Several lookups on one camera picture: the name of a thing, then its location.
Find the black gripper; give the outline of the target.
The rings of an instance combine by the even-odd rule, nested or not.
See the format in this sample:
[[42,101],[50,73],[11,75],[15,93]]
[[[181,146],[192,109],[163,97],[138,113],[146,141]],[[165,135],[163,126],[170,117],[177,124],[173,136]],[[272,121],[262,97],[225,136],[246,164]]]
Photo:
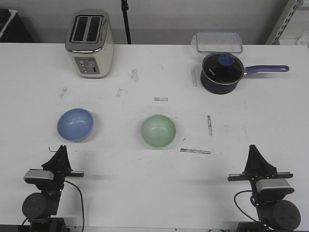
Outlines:
[[292,178],[293,174],[290,172],[279,172],[277,173],[277,168],[269,164],[265,158],[261,155],[259,150],[255,145],[249,146],[249,153],[245,169],[242,174],[229,174],[227,180],[231,181],[249,181],[253,185],[254,191],[256,189],[256,182],[262,179],[278,179]]
[[51,172],[53,179],[48,181],[48,188],[62,188],[64,187],[64,180],[66,177],[84,177],[83,171],[72,171],[70,166],[67,147],[61,145],[52,158],[46,163],[42,164],[44,170]]

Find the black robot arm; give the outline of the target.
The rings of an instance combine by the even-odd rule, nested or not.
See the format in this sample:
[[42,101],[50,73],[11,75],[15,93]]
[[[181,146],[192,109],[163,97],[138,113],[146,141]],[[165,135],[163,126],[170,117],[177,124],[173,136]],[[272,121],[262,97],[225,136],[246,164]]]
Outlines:
[[301,222],[301,214],[296,205],[284,197],[294,193],[287,179],[290,172],[278,172],[269,164],[255,145],[249,146],[245,169],[240,174],[230,174],[228,181],[249,181],[251,204],[255,207],[258,220],[240,222],[238,232],[293,232]]
[[74,171],[69,162],[67,147],[61,145],[52,158],[41,169],[29,169],[24,181],[33,184],[40,192],[27,196],[22,204],[22,212],[30,223],[30,232],[70,232],[64,218],[57,215],[64,184],[75,187],[81,198],[82,229],[84,230],[84,201],[81,190],[66,177],[84,177],[83,172]]

